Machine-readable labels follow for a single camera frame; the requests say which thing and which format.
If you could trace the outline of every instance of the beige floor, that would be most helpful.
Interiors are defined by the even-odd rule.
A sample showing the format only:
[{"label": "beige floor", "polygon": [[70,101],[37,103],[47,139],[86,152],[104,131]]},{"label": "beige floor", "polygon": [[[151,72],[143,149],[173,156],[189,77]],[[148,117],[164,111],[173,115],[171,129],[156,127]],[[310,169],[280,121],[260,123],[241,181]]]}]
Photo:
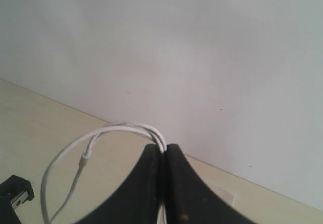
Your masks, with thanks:
[{"label": "beige floor", "polygon": [[[17,209],[23,224],[42,223],[39,188],[42,174],[63,146],[105,122],[0,80],[0,182],[15,174],[29,179],[35,199]],[[127,176],[147,140],[127,133],[106,135],[96,146],[75,195],[56,223],[73,223],[98,206]],[[50,214],[60,205],[85,144],[71,152],[49,179]],[[188,157],[223,196],[235,194],[234,208],[257,223],[323,223],[323,212]]]}]

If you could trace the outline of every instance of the white wall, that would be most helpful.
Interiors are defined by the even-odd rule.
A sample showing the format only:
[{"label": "white wall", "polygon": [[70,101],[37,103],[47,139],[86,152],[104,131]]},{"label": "white wall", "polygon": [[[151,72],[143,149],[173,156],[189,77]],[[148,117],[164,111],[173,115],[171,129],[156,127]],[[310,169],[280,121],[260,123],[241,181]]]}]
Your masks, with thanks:
[{"label": "white wall", "polygon": [[0,77],[323,210],[323,0],[0,0]]}]

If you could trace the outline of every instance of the white cable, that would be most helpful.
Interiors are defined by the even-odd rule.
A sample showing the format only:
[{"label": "white cable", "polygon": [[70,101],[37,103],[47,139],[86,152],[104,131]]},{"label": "white cable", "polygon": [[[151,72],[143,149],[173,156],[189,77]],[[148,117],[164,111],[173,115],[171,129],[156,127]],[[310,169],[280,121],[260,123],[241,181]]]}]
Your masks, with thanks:
[{"label": "white cable", "polygon": [[[107,132],[111,131],[127,131],[135,133],[139,136],[145,137],[147,139],[152,140],[154,143],[156,143],[160,149],[160,151],[163,153],[167,149],[167,144],[163,138],[163,136],[160,134],[157,129],[146,125],[146,124],[139,124],[139,123],[120,123],[113,126],[106,126],[99,129],[96,129],[94,131],[91,131],[74,141],[72,141],[70,144],[68,144],[65,148],[63,148],[51,161],[51,163],[48,165],[43,178],[41,182],[41,188],[40,188],[40,205],[41,205],[41,213],[43,217],[44,224],[51,224],[51,222],[57,217],[57,215],[62,211],[62,209],[65,207],[67,202],[69,201],[70,197],[72,196],[77,181],[82,173],[83,168],[85,167],[87,160],[91,156],[92,149],[96,142],[101,138],[101,136]],[[79,169],[74,177],[72,186],[70,188],[69,194],[67,198],[65,199],[64,203],[61,205],[61,207],[56,211],[54,216],[49,219],[48,211],[47,211],[47,203],[46,203],[46,188],[47,188],[47,180],[50,172],[52,171],[52,168],[56,166],[56,164],[74,147],[76,147],[78,144],[80,144],[83,140],[92,137],[86,150],[81,156],[80,162],[79,162]]]}]

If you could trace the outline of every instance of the black plastic object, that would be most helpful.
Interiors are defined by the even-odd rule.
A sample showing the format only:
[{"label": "black plastic object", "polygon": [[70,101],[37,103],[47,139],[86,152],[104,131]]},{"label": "black plastic object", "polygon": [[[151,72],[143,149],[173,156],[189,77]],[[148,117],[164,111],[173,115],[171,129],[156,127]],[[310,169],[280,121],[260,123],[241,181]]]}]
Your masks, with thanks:
[{"label": "black plastic object", "polygon": [[148,144],[122,185],[77,224],[156,224],[160,205],[160,152]]},{"label": "black plastic object", "polygon": [[168,145],[165,157],[167,224],[253,223],[208,188],[178,145]]},{"label": "black plastic object", "polygon": [[0,223],[21,224],[11,205],[11,201],[23,192],[28,193],[26,200],[30,201],[34,198],[31,183],[16,175],[12,175],[0,184]]}]

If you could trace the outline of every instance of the wooden floor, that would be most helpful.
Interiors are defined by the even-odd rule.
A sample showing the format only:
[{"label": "wooden floor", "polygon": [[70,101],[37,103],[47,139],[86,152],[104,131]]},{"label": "wooden floor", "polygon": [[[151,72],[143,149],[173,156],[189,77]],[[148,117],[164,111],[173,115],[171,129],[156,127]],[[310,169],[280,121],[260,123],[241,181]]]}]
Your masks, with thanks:
[{"label": "wooden floor", "polygon": [[[0,80],[0,182],[15,174],[30,180],[35,190],[35,199],[17,209],[23,224],[42,223],[39,189],[50,160],[74,138],[105,124]],[[146,139],[128,133],[107,134],[96,145],[75,195],[56,223],[74,223],[101,204],[127,176],[146,143]],[[50,215],[66,197],[85,144],[68,154],[49,179]],[[234,208],[257,223],[323,223],[323,212],[319,210],[187,158],[220,195],[233,193]]]}]

